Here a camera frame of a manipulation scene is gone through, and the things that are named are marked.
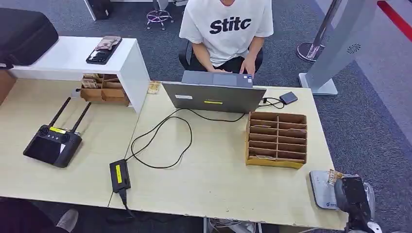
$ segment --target black office chair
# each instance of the black office chair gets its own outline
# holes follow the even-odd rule
[[[189,68],[189,62],[193,56],[192,43],[186,39],[183,39],[182,44],[179,47],[179,61],[183,68],[187,70]],[[259,70],[263,62],[263,48],[259,51],[256,57],[256,72]]]
[[[150,23],[160,23],[162,25],[162,30],[166,30],[163,21],[166,21],[170,18],[170,23],[173,23],[174,20],[170,16],[169,12],[163,11],[159,7],[157,0],[153,0],[154,11],[147,13],[147,29],[150,29]]]

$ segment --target shoe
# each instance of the shoe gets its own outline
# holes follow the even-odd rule
[[[77,212],[77,210],[70,209],[60,218],[56,227],[60,227],[68,232],[71,232],[73,231],[74,226],[76,226],[78,217],[79,212]]]

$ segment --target black power adapter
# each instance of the black power adapter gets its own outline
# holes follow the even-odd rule
[[[111,163],[110,176],[112,177],[113,192],[120,195],[124,207],[129,214],[135,218],[135,215],[129,210],[129,207],[127,207],[126,190],[132,187],[130,184],[129,171],[127,170],[127,161],[120,159],[119,161]]]
[[[132,187],[125,159],[110,164],[110,176],[112,177],[112,188],[114,193],[119,193],[122,189],[126,190]]]

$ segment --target gray carpet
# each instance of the gray carpet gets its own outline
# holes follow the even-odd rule
[[[30,2],[10,0],[0,3],[0,7],[43,11],[60,35],[114,34],[137,38],[152,79],[181,79],[183,69],[177,59],[177,47],[181,42],[178,31],[182,8],[169,7],[175,23],[167,23],[166,31],[157,26],[148,31],[145,14],[152,9],[151,3],[116,3],[110,20],[93,22],[82,0]],[[275,35],[264,45],[264,61],[256,74],[256,84],[298,87],[298,73],[307,71],[310,64],[296,57],[295,48],[300,42],[313,39],[323,13],[314,0],[274,0],[273,8]],[[315,97],[315,101],[336,169],[359,174],[372,184],[377,199],[376,221],[384,232],[409,231],[412,229],[411,145],[356,62],[337,75],[335,84],[340,91],[338,96]],[[69,207],[38,204],[54,218]],[[81,227],[89,230],[103,221],[104,216],[115,214],[109,209],[85,206],[78,209],[84,216]],[[200,218],[184,217],[166,224],[149,220],[125,226],[102,225],[100,232],[201,232],[201,225]]]

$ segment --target gray laptop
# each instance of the gray laptop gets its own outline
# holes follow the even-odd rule
[[[253,112],[266,92],[253,88],[252,76],[247,74],[186,70],[181,83],[162,84],[176,108],[218,112]]]

